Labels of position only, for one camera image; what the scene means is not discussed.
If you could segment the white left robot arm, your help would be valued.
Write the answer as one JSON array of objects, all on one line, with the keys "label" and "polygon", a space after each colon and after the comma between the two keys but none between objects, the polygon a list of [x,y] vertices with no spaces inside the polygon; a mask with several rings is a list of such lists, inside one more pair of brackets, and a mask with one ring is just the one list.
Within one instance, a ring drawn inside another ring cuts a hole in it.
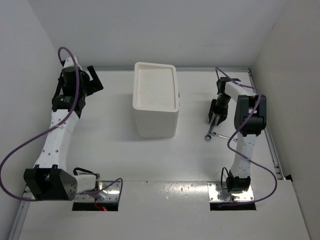
[{"label": "white left robot arm", "polygon": [[98,174],[67,172],[67,153],[72,133],[86,105],[86,97],[103,90],[93,66],[83,71],[76,57],[63,62],[52,98],[51,127],[33,168],[23,179],[37,201],[72,201],[77,194],[97,189]]}]

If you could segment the long silver ratchet wrench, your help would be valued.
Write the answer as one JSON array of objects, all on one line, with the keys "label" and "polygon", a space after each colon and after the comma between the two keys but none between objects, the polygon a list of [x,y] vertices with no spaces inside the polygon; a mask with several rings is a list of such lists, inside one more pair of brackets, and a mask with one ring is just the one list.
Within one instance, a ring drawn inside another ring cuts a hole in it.
[{"label": "long silver ratchet wrench", "polygon": [[207,134],[204,136],[204,139],[206,142],[210,142],[212,140],[214,127],[215,127],[215,121],[213,120],[212,123],[210,124]]}]

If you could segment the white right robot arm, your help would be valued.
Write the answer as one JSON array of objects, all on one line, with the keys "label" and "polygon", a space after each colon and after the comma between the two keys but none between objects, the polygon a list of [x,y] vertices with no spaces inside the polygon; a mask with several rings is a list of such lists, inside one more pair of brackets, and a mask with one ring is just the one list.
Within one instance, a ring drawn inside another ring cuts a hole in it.
[{"label": "white right robot arm", "polygon": [[216,85],[217,98],[211,101],[208,113],[210,129],[205,139],[209,141],[213,135],[213,128],[227,119],[229,102],[234,100],[236,107],[233,122],[237,145],[224,189],[229,193],[246,192],[251,183],[250,160],[254,146],[267,125],[267,98],[263,94],[248,91],[238,78],[220,77]]}]

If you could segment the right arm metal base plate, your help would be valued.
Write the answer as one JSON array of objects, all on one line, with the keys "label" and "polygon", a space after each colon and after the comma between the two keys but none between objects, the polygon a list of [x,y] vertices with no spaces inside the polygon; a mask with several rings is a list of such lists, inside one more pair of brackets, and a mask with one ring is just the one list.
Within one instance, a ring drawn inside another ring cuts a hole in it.
[{"label": "right arm metal base plate", "polygon": [[255,200],[252,185],[249,186],[248,190],[240,192],[228,192],[224,189],[225,185],[224,182],[221,185],[221,183],[217,181],[207,183],[210,203],[242,203],[253,202]]}]

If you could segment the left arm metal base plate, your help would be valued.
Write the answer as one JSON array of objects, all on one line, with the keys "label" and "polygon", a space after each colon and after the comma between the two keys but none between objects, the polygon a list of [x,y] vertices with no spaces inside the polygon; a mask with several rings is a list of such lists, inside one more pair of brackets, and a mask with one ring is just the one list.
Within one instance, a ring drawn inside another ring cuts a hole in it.
[{"label": "left arm metal base plate", "polygon": [[97,189],[103,190],[98,194],[77,194],[74,203],[93,204],[96,201],[97,203],[103,204],[116,204],[119,202],[122,192],[122,182],[121,180],[116,182],[100,180]]}]

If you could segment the short silver ratchet wrench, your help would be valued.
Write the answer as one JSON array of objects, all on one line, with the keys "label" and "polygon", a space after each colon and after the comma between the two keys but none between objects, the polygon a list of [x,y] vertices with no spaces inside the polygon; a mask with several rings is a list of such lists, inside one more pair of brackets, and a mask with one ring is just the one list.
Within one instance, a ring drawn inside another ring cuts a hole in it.
[{"label": "short silver ratchet wrench", "polygon": [[224,136],[224,135],[218,134],[218,133],[216,133],[216,132],[213,132],[213,133],[212,133],[212,136],[213,136],[213,137],[222,138],[222,139],[229,139],[228,136]]}]

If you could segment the white drawer cabinet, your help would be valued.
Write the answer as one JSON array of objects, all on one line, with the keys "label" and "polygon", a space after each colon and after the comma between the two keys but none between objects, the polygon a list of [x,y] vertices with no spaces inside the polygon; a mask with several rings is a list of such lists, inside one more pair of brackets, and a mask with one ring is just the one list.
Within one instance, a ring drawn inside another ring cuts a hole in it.
[{"label": "white drawer cabinet", "polygon": [[176,67],[170,64],[136,62],[132,108],[142,138],[173,138],[180,102]]}]

